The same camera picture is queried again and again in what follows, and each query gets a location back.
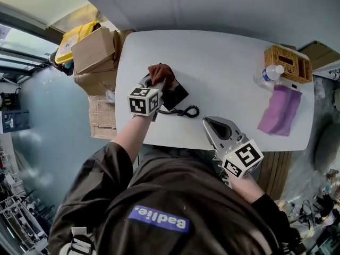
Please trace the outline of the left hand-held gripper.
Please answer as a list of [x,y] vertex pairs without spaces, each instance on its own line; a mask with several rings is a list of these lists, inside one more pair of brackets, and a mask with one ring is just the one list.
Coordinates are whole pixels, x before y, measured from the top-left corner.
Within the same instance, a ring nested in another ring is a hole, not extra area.
[[150,75],[147,74],[138,84],[141,87],[135,88],[127,97],[129,112],[134,116],[151,117],[155,122],[163,105],[162,90],[166,86],[166,79],[150,87]]

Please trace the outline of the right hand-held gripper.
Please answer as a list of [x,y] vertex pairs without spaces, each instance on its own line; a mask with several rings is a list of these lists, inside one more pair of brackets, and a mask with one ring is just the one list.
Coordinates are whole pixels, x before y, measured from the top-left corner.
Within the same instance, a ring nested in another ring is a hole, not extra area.
[[[264,155],[255,141],[241,133],[234,122],[218,116],[205,116],[203,128],[210,144],[218,146],[216,158],[229,175],[241,179],[254,171],[263,160]],[[238,136],[229,139],[229,135]]]

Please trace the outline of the brown cloth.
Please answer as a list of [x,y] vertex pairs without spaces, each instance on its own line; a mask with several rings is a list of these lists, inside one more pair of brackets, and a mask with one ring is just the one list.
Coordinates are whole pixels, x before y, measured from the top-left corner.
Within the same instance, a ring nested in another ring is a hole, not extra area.
[[172,83],[175,80],[175,75],[167,64],[159,63],[156,65],[151,65],[148,67],[148,71],[151,77],[152,86],[165,81],[164,89],[171,89]]

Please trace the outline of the black box device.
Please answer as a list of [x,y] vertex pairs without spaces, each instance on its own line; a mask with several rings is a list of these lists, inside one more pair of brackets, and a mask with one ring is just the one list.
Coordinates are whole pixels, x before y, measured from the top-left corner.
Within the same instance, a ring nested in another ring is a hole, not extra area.
[[176,80],[172,82],[172,85],[168,89],[162,90],[161,99],[163,106],[166,110],[172,111],[180,102],[182,102],[189,93],[184,87]]

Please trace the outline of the person's left forearm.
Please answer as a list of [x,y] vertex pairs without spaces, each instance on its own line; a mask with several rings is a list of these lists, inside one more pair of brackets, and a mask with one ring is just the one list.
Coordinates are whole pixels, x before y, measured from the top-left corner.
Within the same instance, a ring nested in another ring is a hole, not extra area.
[[111,142],[120,145],[134,163],[147,135],[153,116],[134,116]]

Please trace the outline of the person's right forearm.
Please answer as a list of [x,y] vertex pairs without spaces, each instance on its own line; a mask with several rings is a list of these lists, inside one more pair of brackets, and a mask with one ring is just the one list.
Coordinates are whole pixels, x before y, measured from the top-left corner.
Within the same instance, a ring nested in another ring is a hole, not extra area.
[[228,177],[232,189],[250,204],[265,194],[251,175],[237,178],[231,172],[228,172]]

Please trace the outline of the purple cloth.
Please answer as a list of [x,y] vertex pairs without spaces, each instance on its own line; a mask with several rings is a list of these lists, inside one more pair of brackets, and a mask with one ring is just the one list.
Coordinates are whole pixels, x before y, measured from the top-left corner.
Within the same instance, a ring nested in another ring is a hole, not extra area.
[[299,91],[284,85],[275,85],[258,129],[266,134],[288,137],[301,97],[302,93]]

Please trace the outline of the small cardboard box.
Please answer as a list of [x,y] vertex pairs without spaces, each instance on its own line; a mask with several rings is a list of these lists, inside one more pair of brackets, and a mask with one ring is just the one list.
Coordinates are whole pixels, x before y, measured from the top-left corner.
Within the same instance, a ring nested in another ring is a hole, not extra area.
[[114,36],[106,27],[93,31],[72,48],[74,71],[81,75],[110,60],[115,52]]

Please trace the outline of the brown wooden slat bench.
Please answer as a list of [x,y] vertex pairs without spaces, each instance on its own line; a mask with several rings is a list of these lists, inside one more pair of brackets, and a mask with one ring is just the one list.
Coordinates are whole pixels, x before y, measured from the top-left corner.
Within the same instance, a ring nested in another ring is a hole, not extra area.
[[272,199],[280,199],[292,162],[291,151],[263,152],[258,184]]

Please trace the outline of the clear plastic water bottle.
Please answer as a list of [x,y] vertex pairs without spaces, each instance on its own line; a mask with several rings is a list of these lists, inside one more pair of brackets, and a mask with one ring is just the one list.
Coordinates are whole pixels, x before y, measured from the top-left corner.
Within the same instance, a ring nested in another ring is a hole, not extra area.
[[262,72],[254,75],[254,82],[261,88],[273,91],[274,86],[284,73],[284,67],[282,65],[270,64],[266,66]]

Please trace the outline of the person's black shirt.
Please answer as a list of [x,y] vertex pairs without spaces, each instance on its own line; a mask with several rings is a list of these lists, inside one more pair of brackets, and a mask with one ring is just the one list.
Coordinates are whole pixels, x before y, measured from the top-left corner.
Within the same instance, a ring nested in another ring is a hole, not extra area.
[[267,195],[249,203],[191,155],[152,150],[133,169],[109,143],[81,166],[49,234],[51,255],[292,255],[298,231]]

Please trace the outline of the white flat box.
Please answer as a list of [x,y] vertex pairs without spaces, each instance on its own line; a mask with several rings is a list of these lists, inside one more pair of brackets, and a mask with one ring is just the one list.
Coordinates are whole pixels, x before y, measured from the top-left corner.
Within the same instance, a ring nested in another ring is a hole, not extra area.
[[288,79],[280,79],[277,82],[277,85],[285,86],[285,87],[288,87],[288,88],[295,90],[295,91],[301,91],[300,85],[298,83],[291,81],[291,80],[288,80]]

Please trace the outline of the wicker basket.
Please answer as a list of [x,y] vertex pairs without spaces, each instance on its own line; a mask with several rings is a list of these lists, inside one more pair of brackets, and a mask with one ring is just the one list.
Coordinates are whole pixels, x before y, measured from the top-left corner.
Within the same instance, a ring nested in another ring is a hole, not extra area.
[[284,68],[282,77],[300,84],[313,81],[312,68],[309,59],[296,54],[290,49],[272,45],[265,50],[265,66],[281,65]]

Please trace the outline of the olive flat board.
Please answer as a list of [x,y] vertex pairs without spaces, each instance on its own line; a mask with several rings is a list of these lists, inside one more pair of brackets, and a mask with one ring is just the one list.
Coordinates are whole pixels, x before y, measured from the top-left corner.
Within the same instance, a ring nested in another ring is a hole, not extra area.
[[325,66],[340,61],[340,53],[326,46],[319,41],[313,41],[310,44],[300,48],[298,52],[306,55],[311,62],[312,69],[318,70]]

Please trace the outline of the dark blue storage bin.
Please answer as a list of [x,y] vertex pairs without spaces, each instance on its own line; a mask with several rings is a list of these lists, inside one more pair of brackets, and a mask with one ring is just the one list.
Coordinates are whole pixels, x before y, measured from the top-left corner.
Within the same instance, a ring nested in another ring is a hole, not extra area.
[[0,111],[0,133],[30,129],[28,110]]

